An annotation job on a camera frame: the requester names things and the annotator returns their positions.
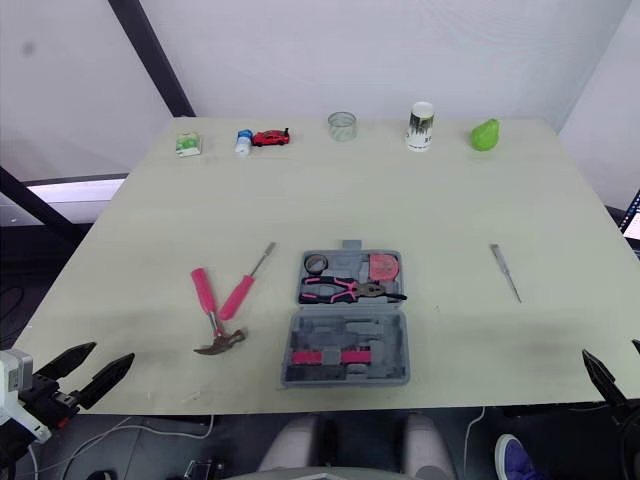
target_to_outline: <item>screwdriver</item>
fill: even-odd
[[[260,265],[262,265],[262,262],[264,262],[264,259],[267,258],[269,254],[273,251],[275,246],[276,246],[275,242],[271,242],[269,244],[269,246],[266,248],[266,250],[260,257],[260,260],[258,260],[258,263],[256,264],[256,266],[251,271],[251,273],[249,275],[245,275],[244,277],[242,277],[242,280],[240,281],[240,283],[236,286],[236,288],[233,289],[233,292],[231,292],[231,295],[229,295],[229,298],[227,298],[227,301],[224,302],[224,305],[220,310],[220,314],[218,315],[222,320],[229,320],[233,318],[233,316],[236,314],[236,312],[238,311],[238,308],[240,308],[240,305],[244,301],[244,298],[247,296],[247,293],[249,293],[249,289],[251,288],[251,285],[253,285],[253,282],[255,282],[256,280],[254,278],[254,275],[260,268]]]
[[[509,272],[509,267],[507,267],[507,262],[504,259],[504,256],[502,255],[502,251],[500,250],[500,245],[496,243],[492,243],[490,246],[491,246],[491,251],[493,252],[493,255],[496,257],[496,260],[498,261],[500,270],[502,270],[502,273],[504,274],[504,276],[507,277],[507,281],[511,286],[511,290],[513,290],[513,293],[516,295],[518,302],[522,303],[522,300],[520,299],[520,294],[518,293],[518,289],[516,288],[516,284],[513,283],[513,279],[511,278],[511,272]]]

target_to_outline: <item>hammer head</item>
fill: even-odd
[[[242,330],[236,330],[231,335],[218,335],[210,347],[197,348],[194,352],[201,355],[218,355],[219,353],[226,352],[245,338],[247,338],[247,335]]]

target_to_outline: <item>small box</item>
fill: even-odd
[[[176,139],[176,155],[179,157],[190,157],[200,155],[202,139],[196,132],[181,133]]]

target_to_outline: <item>toy car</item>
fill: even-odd
[[[263,145],[284,145],[285,143],[289,143],[289,129],[258,132],[253,136],[251,142],[256,147],[262,147]]]

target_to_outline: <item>pink-handled pliers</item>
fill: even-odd
[[[303,285],[331,285],[344,289],[333,295],[316,295],[315,293],[300,293],[300,303],[354,303],[358,297],[388,297],[397,300],[406,300],[407,297],[399,293],[387,293],[387,290],[377,283],[358,283],[353,278],[338,277],[307,277],[302,279]]]

